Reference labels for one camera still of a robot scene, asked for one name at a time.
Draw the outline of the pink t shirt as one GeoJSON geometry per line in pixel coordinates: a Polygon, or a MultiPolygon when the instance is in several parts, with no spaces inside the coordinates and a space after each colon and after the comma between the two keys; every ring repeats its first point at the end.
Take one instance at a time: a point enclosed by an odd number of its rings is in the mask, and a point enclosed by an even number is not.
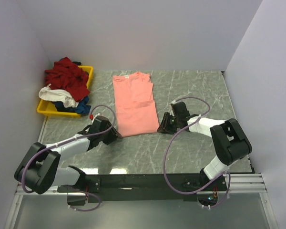
{"type": "Polygon", "coordinates": [[[159,121],[150,74],[113,76],[118,131],[123,137],[156,133],[159,121]]]}

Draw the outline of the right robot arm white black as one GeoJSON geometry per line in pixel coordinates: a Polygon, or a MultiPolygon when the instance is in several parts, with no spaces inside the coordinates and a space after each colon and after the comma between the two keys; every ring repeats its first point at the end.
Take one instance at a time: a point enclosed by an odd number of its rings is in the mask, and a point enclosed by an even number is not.
{"type": "Polygon", "coordinates": [[[251,143],[236,119],[215,120],[190,114],[184,102],[177,102],[171,107],[171,112],[164,113],[158,133],[176,134],[184,129],[208,136],[213,141],[215,157],[200,172],[200,186],[204,190],[211,190],[216,185],[217,175],[252,152],[251,143]]]}

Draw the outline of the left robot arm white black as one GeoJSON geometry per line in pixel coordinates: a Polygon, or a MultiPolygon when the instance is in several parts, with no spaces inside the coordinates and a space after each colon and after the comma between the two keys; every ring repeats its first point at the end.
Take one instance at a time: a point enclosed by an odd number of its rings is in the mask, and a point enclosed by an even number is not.
{"type": "Polygon", "coordinates": [[[59,163],[76,154],[89,151],[100,142],[109,145],[121,138],[108,118],[97,115],[92,123],[63,141],[43,145],[34,143],[14,173],[14,178],[29,192],[45,193],[52,186],[70,186],[79,192],[88,185],[87,175],[75,166],[60,168],[59,163]]]}

